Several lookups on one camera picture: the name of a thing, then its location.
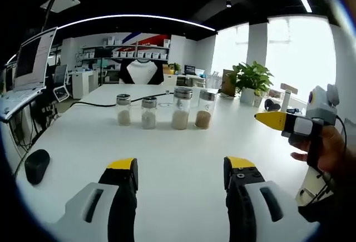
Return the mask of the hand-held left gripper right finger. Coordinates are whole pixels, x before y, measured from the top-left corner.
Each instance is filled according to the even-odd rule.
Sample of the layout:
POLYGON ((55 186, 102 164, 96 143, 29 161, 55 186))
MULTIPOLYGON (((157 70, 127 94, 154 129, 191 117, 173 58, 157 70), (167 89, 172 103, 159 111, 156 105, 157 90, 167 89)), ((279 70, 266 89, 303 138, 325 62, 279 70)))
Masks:
POLYGON ((265 181, 247 159, 224 158, 224 189, 230 241, 306 241, 318 227, 299 213, 292 196, 265 181))

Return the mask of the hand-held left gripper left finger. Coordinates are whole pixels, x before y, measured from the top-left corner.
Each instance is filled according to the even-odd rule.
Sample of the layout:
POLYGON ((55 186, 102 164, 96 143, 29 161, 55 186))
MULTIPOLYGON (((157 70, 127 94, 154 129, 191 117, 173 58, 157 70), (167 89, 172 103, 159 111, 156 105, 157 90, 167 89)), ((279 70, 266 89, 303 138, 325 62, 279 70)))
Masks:
POLYGON ((57 240, 134 241, 138 186, 136 158, 112 162, 98 182, 66 203, 64 215, 54 224, 57 240))

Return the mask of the person's right hand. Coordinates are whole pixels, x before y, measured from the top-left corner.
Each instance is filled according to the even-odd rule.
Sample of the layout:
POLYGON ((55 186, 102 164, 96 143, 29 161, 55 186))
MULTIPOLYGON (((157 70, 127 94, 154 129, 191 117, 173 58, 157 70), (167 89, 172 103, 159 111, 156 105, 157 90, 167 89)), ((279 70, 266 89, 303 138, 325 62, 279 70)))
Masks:
POLYGON ((331 176, 336 192, 355 194, 355 153, 345 147, 341 134, 333 126, 324 126, 320 138, 318 169, 331 176))

